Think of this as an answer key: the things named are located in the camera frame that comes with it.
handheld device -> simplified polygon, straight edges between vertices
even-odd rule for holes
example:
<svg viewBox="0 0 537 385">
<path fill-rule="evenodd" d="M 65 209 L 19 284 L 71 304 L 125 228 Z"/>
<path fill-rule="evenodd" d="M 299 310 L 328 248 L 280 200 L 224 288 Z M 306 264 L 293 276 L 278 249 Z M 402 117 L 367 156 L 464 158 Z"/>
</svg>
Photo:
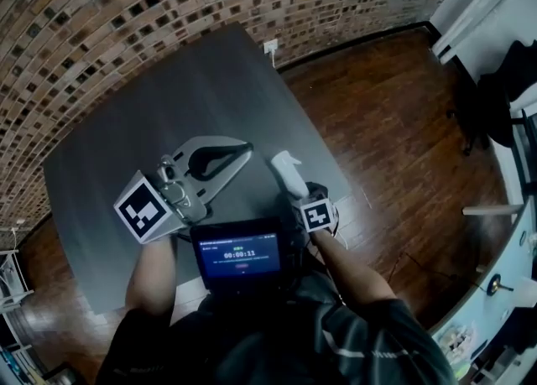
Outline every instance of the handheld device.
<svg viewBox="0 0 537 385">
<path fill-rule="evenodd" d="M 283 232 L 278 218 L 190 229 L 203 283 L 213 293 L 277 289 L 283 277 Z"/>
</svg>

wall outlet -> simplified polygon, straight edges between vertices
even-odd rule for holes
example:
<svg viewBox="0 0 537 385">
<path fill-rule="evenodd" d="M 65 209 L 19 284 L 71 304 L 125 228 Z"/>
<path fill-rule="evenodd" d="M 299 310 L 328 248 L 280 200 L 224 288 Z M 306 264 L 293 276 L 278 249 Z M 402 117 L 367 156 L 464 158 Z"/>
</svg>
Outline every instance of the wall outlet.
<svg viewBox="0 0 537 385">
<path fill-rule="evenodd" d="M 265 54 L 275 53 L 278 49 L 278 40 L 272 39 L 267 42 L 263 42 L 263 52 Z"/>
</svg>

brick wall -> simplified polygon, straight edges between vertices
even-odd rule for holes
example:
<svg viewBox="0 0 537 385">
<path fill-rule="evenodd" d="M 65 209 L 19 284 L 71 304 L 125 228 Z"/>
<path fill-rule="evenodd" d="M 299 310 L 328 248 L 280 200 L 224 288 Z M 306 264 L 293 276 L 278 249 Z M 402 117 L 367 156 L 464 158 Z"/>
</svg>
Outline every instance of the brick wall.
<svg viewBox="0 0 537 385">
<path fill-rule="evenodd" d="M 99 103 L 225 23 L 277 65 L 428 19 L 441 0 L 0 0 L 0 227 L 50 211 L 41 164 Z M 0 232 L 0 246 L 11 243 Z"/>
</svg>

power cable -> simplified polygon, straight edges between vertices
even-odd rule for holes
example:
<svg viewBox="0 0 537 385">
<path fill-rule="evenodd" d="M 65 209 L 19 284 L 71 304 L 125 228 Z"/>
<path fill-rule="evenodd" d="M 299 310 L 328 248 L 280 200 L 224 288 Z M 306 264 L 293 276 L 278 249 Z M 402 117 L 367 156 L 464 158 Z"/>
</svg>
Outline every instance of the power cable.
<svg viewBox="0 0 537 385">
<path fill-rule="evenodd" d="M 186 234 L 176 232 L 176 233 L 172 233 L 172 236 L 176 236 L 185 242 L 192 243 L 192 238 Z"/>
<path fill-rule="evenodd" d="M 466 282 L 467 284 L 470 284 L 470 285 L 473 285 L 474 287 L 476 288 L 479 288 L 483 293 L 486 293 L 487 290 L 486 289 L 483 289 L 480 285 L 476 284 L 475 282 L 473 282 L 472 280 L 468 279 L 468 278 L 464 278 L 463 276 L 460 276 L 458 274 L 447 274 L 447 273 L 443 273 L 443 272 L 439 272 L 437 270 L 433 270 L 431 268 L 426 268 L 425 266 L 422 266 L 420 264 L 420 262 L 418 262 L 418 260 L 416 260 L 414 257 L 412 257 L 410 254 L 408 254 L 407 252 L 402 252 L 399 254 L 397 260 L 395 261 L 395 264 L 394 266 L 392 267 L 392 271 L 389 275 L 389 278 L 388 278 L 388 284 L 390 283 L 393 275 L 394 275 L 394 272 L 395 272 L 395 268 L 397 267 L 397 265 L 399 264 L 399 261 L 401 260 L 401 257 L 403 257 L 403 255 L 406 255 L 408 258 L 410 258 L 410 260 L 416 265 L 418 266 L 419 268 L 421 268 L 424 272 L 427 272 L 427 273 L 430 273 L 430 274 L 437 274 L 439 276 L 442 276 L 444 278 L 447 278 L 449 279 L 450 281 L 457 281 L 458 279 L 459 280 L 462 280 L 464 282 Z"/>
</svg>

display screen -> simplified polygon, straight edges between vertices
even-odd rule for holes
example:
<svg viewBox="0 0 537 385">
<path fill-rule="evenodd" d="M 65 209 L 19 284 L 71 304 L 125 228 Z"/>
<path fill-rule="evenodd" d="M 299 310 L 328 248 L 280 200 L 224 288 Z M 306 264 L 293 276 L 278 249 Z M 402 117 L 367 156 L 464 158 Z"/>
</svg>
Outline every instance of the display screen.
<svg viewBox="0 0 537 385">
<path fill-rule="evenodd" d="M 279 271 L 276 233 L 200 242 L 210 278 Z"/>
</svg>

